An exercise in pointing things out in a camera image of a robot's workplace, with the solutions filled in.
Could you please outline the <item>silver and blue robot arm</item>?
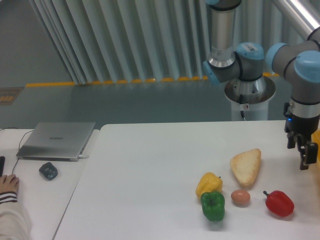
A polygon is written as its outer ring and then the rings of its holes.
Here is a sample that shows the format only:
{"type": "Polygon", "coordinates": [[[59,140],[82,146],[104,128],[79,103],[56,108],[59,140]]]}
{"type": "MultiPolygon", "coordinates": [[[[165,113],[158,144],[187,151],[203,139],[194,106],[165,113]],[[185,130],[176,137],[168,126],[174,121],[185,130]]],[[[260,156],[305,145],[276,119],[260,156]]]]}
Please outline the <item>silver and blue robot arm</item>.
{"type": "Polygon", "coordinates": [[[227,82],[225,95],[244,105],[268,101],[275,86],[263,77],[263,64],[291,84],[290,101],[284,105],[287,147],[300,153],[300,169],[317,161],[318,144],[312,134],[320,120],[320,15],[307,0],[276,0],[274,5],[305,39],[296,45],[274,44],[267,52],[256,43],[244,42],[233,48],[238,0],[208,0],[211,11],[211,50],[203,62],[208,80],[227,82]]]}

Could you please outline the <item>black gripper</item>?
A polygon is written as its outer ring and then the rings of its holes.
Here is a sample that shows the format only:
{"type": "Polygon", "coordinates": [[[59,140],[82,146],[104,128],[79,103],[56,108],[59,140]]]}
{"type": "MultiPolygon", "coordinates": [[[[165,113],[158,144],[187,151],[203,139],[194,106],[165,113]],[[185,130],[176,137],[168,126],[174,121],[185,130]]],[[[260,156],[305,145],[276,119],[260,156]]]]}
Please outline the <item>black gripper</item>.
{"type": "Polygon", "coordinates": [[[320,121],[320,103],[302,104],[286,102],[283,114],[286,118],[284,131],[287,133],[287,148],[296,147],[300,153],[300,170],[308,170],[311,164],[317,162],[319,145],[310,137],[317,129],[320,121]]]}

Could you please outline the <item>striped cream sleeve forearm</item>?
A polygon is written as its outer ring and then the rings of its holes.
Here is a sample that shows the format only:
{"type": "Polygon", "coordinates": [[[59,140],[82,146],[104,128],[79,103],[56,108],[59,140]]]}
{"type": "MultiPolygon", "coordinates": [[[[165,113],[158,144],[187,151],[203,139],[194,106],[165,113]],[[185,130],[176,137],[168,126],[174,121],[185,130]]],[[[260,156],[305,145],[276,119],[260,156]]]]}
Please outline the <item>striped cream sleeve forearm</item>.
{"type": "Polygon", "coordinates": [[[31,239],[30,218],[13,191],[0,194],[0,239],[31,239]]]}

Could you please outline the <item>person's hand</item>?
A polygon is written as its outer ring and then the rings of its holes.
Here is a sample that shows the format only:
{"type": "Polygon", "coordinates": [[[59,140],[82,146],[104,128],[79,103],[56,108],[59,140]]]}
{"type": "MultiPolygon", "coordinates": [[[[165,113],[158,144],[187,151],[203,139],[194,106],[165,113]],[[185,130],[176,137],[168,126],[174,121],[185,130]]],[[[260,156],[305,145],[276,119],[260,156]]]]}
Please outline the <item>person's hand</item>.
{"type": "Polygon", "coordinates": [[[18,193],[20,179],[15,175],[3,175],[0,177],[0,193],[18,193]]]}

